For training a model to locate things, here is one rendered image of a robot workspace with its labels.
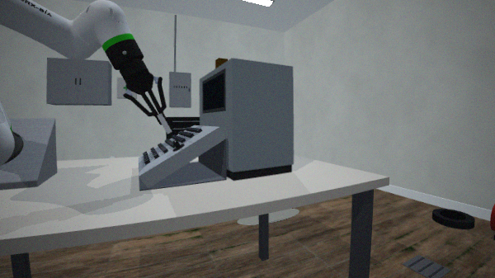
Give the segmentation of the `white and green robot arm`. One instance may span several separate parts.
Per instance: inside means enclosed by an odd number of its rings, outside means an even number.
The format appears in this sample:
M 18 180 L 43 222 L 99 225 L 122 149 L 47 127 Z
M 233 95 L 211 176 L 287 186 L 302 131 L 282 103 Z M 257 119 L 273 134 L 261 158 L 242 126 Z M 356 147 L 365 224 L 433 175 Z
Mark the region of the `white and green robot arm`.
M 92 2 L 72 21 L 32 0 L 0 0 L 0 25 L 72 60 L 87 59 L 101 47 L 116 70 L 144 58 L 124 12 L 108 0 Z M 11 130 L 0 102 L 0 166 L 13 160 L 24 146 L 21 136 Z

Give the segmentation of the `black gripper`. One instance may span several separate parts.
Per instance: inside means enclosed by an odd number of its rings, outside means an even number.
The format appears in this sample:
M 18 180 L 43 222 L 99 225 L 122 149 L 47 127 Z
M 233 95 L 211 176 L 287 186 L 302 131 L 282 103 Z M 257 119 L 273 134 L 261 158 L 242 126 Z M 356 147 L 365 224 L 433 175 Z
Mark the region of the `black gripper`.
M 155 116 L 158 123 L 160 125 L 163 124 L 163 128 L 169 134 L 172 132 L 169 125 L 167 124 L 167 118 L 163 114 L 163 111 L 166 109 L 166 102 L 163 94 L 162 87 L 162 77 L 154 77 L 147 69 L 143 60 L 135 60 L 131 63 L 126 64 L 120 69 L 120 74 L 126 82 L 127 90 L 123 95 L 125 98 L 131 100 L 140 110 L 142 110 L 147 116 Z M 156 97 L 153 94 L 153 80 L 158 85 L 158 92 L 161 100 L 162 107 L 158 104 Z M 141 96 L 146 101 L 148 107 L 152 112 L 149 112 L 146 108 L 144 108 L 133 96 L 130 92 L 135 92 Z M 146 96 L 145 92 L 148 92 L 150 95 L 153 104 L 155 105 L 157 111 L 153 107 L 151 101 Z M 159 113 L 159 114 L 158 114 Z

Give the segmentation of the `grey machine console with keypad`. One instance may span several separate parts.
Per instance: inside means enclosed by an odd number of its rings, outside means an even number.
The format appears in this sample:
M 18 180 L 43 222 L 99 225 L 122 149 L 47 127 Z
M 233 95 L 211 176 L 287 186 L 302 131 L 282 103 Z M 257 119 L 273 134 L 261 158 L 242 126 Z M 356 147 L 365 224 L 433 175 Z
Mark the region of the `grey machine console with keypad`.
M 139 157 L 140 191 L 292 172 L 293 66 L 216 59 L 200 79 L 200 125 L 164 141 Z

